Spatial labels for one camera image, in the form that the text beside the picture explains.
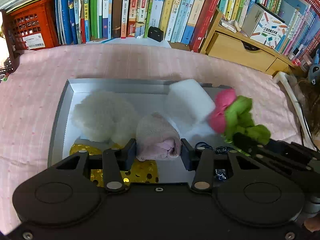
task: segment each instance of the rolled pink towel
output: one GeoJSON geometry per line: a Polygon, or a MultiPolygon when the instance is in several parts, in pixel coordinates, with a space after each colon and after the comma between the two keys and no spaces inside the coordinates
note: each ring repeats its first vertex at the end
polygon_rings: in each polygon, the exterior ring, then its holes
{"type": "Polygon", "coordinates": [[[181,141],[178,132],[158,113],[140,120],[136,139],[139,161],[170,160],[180,155],[181,141]]]}

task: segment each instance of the drawer handle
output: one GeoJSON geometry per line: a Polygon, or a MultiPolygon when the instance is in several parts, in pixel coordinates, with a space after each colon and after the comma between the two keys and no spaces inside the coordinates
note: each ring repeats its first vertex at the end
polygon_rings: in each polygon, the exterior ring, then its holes
{"type": "Polygon", "coordinates": [[[252,45],[250,43],[247,43],[245,41],[241,41],[241,42],[242,42],[242,44],[244,46],[244,49],[246,49],[248,51],[257,51],[257,50],[259,50],[258,47],[254,46],[254,45],[252,45]]]}

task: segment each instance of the hair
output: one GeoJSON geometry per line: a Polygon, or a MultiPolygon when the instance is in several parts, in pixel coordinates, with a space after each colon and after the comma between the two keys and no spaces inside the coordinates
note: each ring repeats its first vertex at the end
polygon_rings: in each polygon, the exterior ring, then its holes
{"type": "Polygon", "coordinates": [[[300,79],[299,87],[306,99],[305,118],[312,135],[320,132],[320,84],[311,84],[307,79],[300,79]]]}

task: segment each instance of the wooden drawer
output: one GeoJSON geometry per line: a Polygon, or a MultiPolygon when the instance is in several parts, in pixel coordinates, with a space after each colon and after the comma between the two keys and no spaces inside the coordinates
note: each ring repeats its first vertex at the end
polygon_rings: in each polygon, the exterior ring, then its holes
{"type": "Polygon", "coordinates": [[[215,32],[206,52],[211,57],[222,58],[265,72],[275,61],[275,57],[262,49],[246,50],[242,42],[228,35],[215,32]]]}

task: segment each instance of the yellow book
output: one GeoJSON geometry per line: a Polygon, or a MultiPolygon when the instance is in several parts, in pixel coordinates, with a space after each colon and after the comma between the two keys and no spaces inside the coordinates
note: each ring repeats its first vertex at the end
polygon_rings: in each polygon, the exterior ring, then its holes
{"type": "Polygon", "coordinates": [[[235,1],[235,6],[234,6],[233,11],[232,11],[231,20],[235,20],[236,17],[237,17],[237,12],[238,12],[238,8],[239,8],[239,5],[240,5],[240,1],[241,0],[236,0],[235,1]]]}
{"type": "Polygon", "coordinates": [[[168,21],[171,14],[171,7],[172,7],[173,0],[164,0],[164,8],[162,10],[162,15],[160,19],[160,30],[164,32],[167,31],[168,21]]]}

